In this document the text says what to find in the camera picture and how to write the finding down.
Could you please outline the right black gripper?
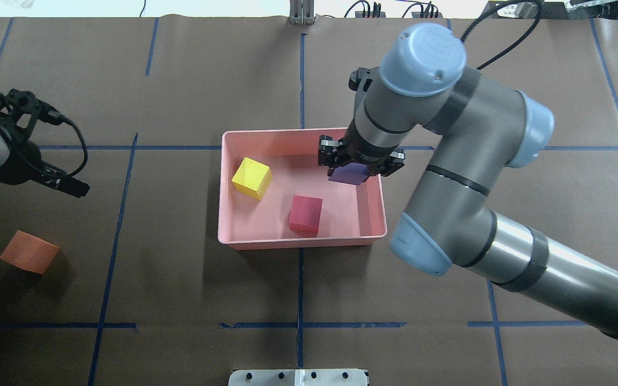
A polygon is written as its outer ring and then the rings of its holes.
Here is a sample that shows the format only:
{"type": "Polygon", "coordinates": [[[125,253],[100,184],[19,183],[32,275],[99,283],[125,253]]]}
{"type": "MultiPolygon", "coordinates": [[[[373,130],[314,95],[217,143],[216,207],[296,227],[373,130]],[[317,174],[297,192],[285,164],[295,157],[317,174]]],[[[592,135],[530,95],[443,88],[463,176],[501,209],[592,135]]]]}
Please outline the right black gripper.
{"type": "Polygon", "coordinates": [[[357,129],[348,129],[339,140],[320,135],[317,147],[317,165],[334,169],[338,165],[359,163],[368,166],[370,176],[388,177],[406,163],[404,149],[396,146],[374,145],[357,129]]]}

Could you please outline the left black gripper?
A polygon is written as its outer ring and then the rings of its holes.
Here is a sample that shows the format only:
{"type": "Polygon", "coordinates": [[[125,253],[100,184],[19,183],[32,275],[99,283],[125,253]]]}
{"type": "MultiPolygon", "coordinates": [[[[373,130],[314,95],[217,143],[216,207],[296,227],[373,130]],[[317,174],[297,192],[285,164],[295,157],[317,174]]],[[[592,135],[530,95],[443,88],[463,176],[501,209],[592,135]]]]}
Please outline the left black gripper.
{"type": "Polygon", "coordinates": [[[52,190],[66,195],[83,198],[90,190],[90,185],[74,177],[66,177],[66,171],[58,168],[42,168],[41,151],[30,141],[29,132],[16,127],[0,129],[0,136],[7,145],[10,154],[0,166],[0,183],[20,185],[27,181],[41,183],[52,190]],[[42,176],[42,168],[49,176],[42,176]]]}

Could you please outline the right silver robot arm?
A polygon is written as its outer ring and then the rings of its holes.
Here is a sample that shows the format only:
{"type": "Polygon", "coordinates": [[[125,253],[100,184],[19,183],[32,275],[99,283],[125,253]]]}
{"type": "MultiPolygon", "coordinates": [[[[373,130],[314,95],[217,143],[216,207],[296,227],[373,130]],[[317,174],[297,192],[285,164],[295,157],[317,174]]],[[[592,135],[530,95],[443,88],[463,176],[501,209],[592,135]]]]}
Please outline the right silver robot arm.
{"type": "Polygon", "coordinates": [[[501,171],[532,163],[555,120],[466,62],[447,27],[407,27],[377,68],[351,74],[353,118],[340,139],[321,135],[317,163],[328,175],[361,164],[370,176],[390,176],[404,166],[400,144],[412,129],[439,135],[392,252],[434,276],[463,267],[618,340],[618,271],[486,207],[501,171]]]}

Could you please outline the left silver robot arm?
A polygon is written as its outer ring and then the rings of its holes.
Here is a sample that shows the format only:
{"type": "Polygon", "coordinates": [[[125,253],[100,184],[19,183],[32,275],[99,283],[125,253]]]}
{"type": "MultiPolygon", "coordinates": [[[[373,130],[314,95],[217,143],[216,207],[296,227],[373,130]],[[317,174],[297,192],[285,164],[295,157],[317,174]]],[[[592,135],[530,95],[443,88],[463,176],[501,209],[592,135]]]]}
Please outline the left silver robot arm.
{"type": "Polygon", "coordinates": [[[21,185],[34,181],[66,195],[82,198],[90,190],[89,184],[76,179],[83,171],[89,155],[84,137],[72,120],[53,107],[42,103],[40,112],[24,111],[8,102],[0,103],[0,183],[21,185]],[[76,170],[67,173],[42,159],[41,150],[30,141],[32,130],[38,120],[47,124],[67,124],[78,136],[83,161],[76,170]]]}

